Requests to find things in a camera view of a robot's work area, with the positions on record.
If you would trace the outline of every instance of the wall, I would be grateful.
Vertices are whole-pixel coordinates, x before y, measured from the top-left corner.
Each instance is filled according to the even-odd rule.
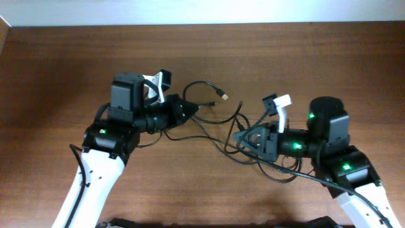
[[[6,42],[9,26],[0,16],[0,54]]]
[[[405,20],[405,1],[0,0],[12,26]]]

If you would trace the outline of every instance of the green light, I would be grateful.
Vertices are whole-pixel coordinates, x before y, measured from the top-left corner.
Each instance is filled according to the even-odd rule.
[[[298,144],[298,143],[296,143],[296,142],[292,145],[292,147],[293,147],[294,149],[302,149],[302,145],[301,145],[301,144]]]
[[[349,164],[344,164],[343,165],[343,169],[344,170],[349,170],[349,169],[351,169],[352,167],[350,167],[350,165]]]

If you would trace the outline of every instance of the cable connector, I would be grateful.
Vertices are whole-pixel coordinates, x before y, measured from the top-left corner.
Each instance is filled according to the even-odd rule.
[[[225,94],[225,92],[223,92],[222,89],[218,89],[218,90],[216,91],[216,93],[217,93],[222,99],[224,99],[224,100],[227,100],[227,99],[228,99],[228,96]]]

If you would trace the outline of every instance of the white plastic part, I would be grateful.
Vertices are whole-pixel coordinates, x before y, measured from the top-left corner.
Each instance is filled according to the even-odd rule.
[[[107,196],[125,167],[120,157],[112,159],[108,158],[108,156],[109,153],[94,149],[91,149],[88,153],[82,153],[81,159],[85,169],[86,182],[90,183],[90,186],[85,187],[82,199],[69,227],[96,226]],[[68,196],[52,228],[65,227],[80,191],[81,182],[82,174],[79,167]]]
[[[371,201],[378,207],[380,212],[390,220],[393,228],[401,228],[391,206],[388,202],[387,195],[383,186],[376,186],[370,183],[361,187],[357,187],[355,191]],[[372,227],[385,228],[385,224],[381,224],[380,217],[367,204],[357,196],[349,196],[343,193],[336,198],[339,205],[347,213],[356,227]]]
[[[159,72],[155,76],[148,76],[148,75],[143,75],[143,76],[146,80],[151,81],[153,84],[155,84],[158,87],[159,98],[158,98],[157,102],[159,102],[159,103],[165,102],[165,97],[163,96],[163,90],[162,90],[163,72]],[[153,89],[150,89],[147,94],[148,98],[153,98],[156,95],[157,94]]]
[[[278,117],[280,119],[280,121],[278,122],[278,133],[283,133],[285,124],[287,123],[287,111],[284,107],[292,104],[291,98],[289,94],[286,94],[274,99],[273,101],[276,105]]]

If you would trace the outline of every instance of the green led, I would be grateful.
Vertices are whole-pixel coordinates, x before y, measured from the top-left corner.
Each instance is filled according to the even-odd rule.
[[[296,143],[296,142],[292,145],[292,147],[293,147],[294,149],[302,149],[302,145],[299,144],[299,143]]]
[[[349,170],[349,169],[351,169],[352,167],[350,167],[350,165],[349,164],[344,164],[343,165],[343,169],[344,170]]]

